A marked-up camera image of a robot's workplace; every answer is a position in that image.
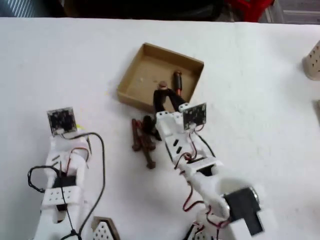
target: black wire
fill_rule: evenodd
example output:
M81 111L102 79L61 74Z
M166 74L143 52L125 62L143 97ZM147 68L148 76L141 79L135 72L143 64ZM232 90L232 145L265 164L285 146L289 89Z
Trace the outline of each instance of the black wire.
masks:
M219 228L216 229L216 240L219 240Z
M60 188L61 188L61 193L62 193L63 202L64 202L65 205L67 205L66 199L65 199L65 195L64 195L62 178L61 178L61 176L60 176L60 171L59 171L58 169L56 169L55 167L53 167L53 166L47 166L47 165L34 166L34 167L32 167L32 168L29 170L29 172L28 172L28 174L27 174L27 176L28 176L28 184L29 184L29 186L30 186L31 188L37 190L37 191L40 192L40 193L44 193L46 190L43 189L43 188L38 188L38 187L36 187L36 186L32 183L32 181L31 181L31 175L32 175L33 170L35 170L35 169L52 169L52 170L56 173L56 176L57 176L57 178L58 178L59 181L60 181ZM78 233L76 233L76 231L74 230L74 227L73 227L72 222L71 222L70 214L69 214L69 211L68 211L68 207L66 207L66 213L67 213L68 218L69 218L69 222L70 222L70 226L71 226L71 233L70 233L69 235L67 235L68 237L66 237L66 236L63 237L62 240L66 239L66 238L69 238L69 237L71 237L71 236L77 236L77 237L78 237L78 240L82 240L81 235L79 235Z
M197 134L197 136L201 139L201 141L208 147L208 149L210 150L212 156L216 157L214 151L212 151L211 147L209 146L209 144L206 142L206 140L203 139L203 137L201 135L199 135L199 133L195 132L195 134Z
M71 138L65 138L63 135L62 137L64 139L68 139L68 140L72 140L72 139L78 139L78 138L81 138L81 137L85 137L85 136L89 136L89 135L95 135L99 138L100 142L101 142L101 146L102 146L102 170L103 170L103 183L102 183L102 189L101 189L101 192L96 200L96 202L94 203L93 207L91 208L90 212L88 213L88 215L86 216L86 218L84 219L83 223L81 224L80 228L79 228L79 235L81 236L81 232L82 230L84 229L84 226L85 224L87 223L88 219L90 218L91 214L93 213L93 211L95 210L95 208L97 207L101 197L102 197L102 194L104 193L104 190L105 190L105 186L106 186L106 163L105 163L105 144L104 144L104 140L102 139L102 137L96 133L96 132L87 132L87 133L83 133L83 134L79 134L77 136L74 136L74 137L71 137Z
M39 193L44 194L46 190L45 190L44 188L38 188L38 187L36 187L36 186L32 183L32 181L31 181L31 175L32 175L33 170L35 170L35 169L52 169L53 171L55 171L57 177L59 177L59 170L56 169L56 168L53 167L53 166L42 165L42 166L34 166L34 167L32 167L32 168L28 171L28 174L27 174L27 176L28 176L28 185L29 185L31 188L37 190Z
M60 180L60 187L61 187L61 194L62 194L62 199L63 199L63 202L64 202L64 205L66 205L66 213L68 215L68 218L69 218L69 222L70 222L70 226L71 226L71 229L74 230L74 226L72 225L72 222L71 222L71 217L70 217L70 214L69 214L69 211L68 211L68 206L67 206L67 202L66 202L66 199L65 199L65 194L64 194L64 189L63 189L63 183L62 183L62 177L60 176L59 177L59 180Z

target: red object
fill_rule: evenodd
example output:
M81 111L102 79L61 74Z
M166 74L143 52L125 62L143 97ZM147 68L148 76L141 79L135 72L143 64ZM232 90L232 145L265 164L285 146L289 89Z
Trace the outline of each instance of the red object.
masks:
M232 7L243 11L244 21L257 23L262 13L275 0L226 0Z

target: open cardboard tray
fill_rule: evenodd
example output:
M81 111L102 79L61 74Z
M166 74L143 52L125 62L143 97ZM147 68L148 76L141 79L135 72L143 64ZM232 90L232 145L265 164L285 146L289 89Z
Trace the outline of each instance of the open cardboard tray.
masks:
M166 81L168 87L172 89L173 73L180 71L181 96L189 102L203 68L203 61L144 43L118 86L118 99L122 103L153 113L153 96L159 82ZM169 112L174 111L169 99L166 100L164 107Z

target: circuit board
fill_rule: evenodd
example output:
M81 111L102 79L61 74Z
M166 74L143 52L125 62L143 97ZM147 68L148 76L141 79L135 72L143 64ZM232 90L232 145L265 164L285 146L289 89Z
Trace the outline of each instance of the circuit board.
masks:
M63 129L64 133L77 131L76 119L72 107L50 110L46 113L49 118L51 133L53 136L58 135L58 129Z
M207 121L207 104L203 103L183 110L183 128L190 129L192 124L200 126Z

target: robotic arm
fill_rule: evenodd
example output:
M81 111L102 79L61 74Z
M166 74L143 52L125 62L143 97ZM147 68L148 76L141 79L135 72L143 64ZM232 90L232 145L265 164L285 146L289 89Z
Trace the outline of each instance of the robotic arm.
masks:
M175 112L165 111L163 103L169 97ZM183 205L187 212L203 204L198 212L197 226L185 239L261 240L276 227L273 213L263 207L264 191L245 177L227 169L217 160L196 127L206 123L206 104L185 103L171 89L158 89L153 95L156 111L155 127L165 142L174 169L179 169L191 187ZM193 189L203 198L187 206Z

